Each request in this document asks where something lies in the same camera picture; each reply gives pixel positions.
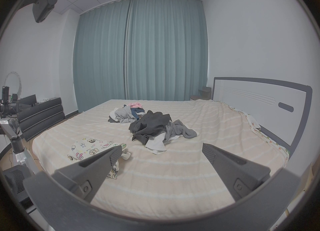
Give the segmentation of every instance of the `cartoon print shirt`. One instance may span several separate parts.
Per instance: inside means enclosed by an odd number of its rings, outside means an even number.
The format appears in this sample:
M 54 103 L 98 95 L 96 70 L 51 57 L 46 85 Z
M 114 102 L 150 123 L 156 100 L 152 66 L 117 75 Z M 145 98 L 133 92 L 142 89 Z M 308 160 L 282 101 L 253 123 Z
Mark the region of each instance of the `cartoon print shirt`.
M 98 154 L 106 149 L 110 149 L 119 145 L 121 145 L 122 147 L 121 157 L 124 160 L 127 160 L 130 157 L 131 153 L 128 153 L 125 151 L 125 148 L 127 147 L 126 144 L 115 143 L 110 140 L 97 140 L 92 138 L 82 138 L 77 140 L 73 145 L 71 145 L 71 148 L 67 156 L 71 161 L 83 160 L 88 157 L 94 156 L 95 154 Z M 112 168 L 110 173 L 107 175 L 107 178 L 116 179 L 118 172 L 119 172 L 119 162 L 117 161 L 114 164 L 114 167 Z

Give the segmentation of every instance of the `gray garment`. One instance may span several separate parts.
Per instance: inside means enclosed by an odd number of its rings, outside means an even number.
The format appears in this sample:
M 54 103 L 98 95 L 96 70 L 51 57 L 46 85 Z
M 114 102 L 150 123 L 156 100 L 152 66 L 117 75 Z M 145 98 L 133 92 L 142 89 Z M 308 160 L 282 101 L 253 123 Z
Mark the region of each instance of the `gray garment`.
M 130 106 L 125 106 L 124 108 L 119 108 L 114 112 L 116 121 L 123 123 L 133 123 L 137 119 L 132 115 Z
M 187 139 L 197 137 L 197 133 L 194 130 L 187 128 L 179 119 L 174 122 L 169 122 L 165 126 L 165 137 L 163 142 L 169 141 L 169 138 L 176 135 L 183 135 L 183 137 Z

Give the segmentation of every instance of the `teal curtain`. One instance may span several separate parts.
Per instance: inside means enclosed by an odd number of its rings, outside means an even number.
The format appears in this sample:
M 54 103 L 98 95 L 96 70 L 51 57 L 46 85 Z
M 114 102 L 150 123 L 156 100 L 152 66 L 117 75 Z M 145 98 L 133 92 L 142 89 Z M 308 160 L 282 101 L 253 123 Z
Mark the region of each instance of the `teal curtain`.
M 126 98 L 183 101 L 206 85 L 208 36 L 201 1 L 132 0 L 126 40 Z
M 80 16 L 73 55 L 79 112 L 126 98 L 124 50 L 130 1 L 110 3 Z

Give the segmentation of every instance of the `pink garment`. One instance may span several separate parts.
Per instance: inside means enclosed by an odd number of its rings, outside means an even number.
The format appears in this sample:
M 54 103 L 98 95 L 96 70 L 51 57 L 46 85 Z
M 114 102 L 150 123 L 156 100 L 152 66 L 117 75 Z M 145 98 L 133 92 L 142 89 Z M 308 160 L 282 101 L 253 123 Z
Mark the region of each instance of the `pink garment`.
M 130 106 L 131 108 L 142 108 L 142 104 L 139 103 L 139 102 L 130 103 L 129 106 Z

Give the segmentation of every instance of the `striped bed sheet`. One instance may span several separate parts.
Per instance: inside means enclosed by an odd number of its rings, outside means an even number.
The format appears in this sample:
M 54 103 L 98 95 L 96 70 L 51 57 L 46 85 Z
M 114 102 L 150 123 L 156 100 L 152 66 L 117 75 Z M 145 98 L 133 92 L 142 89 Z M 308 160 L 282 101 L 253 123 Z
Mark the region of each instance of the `striped bed sheet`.
M 106 211 L 140 219 L 170 220 L 194 217 L 234 203 L 222 180 L 202 153 L 213 144 L 248 160 L 266 165 L 271 175 L 288 161 L 282 147 L 254 132 L 246 114 L 214 101 L 139 101 L 143 108 L 170 114 L 200 133 L 180 137 L 155 155 L 140 141 L 131 141 L 129 124 L 109 123 L 109 113 L 129 100 L 110 100 L 83 112 L 36 137 L 32 149 L 52 174 L 70 165 L 68 151 L 75 141 L 99 139 L 126 143 L 128 160 L 119 159 L 118 177 L 106 179 L 91 204 Z

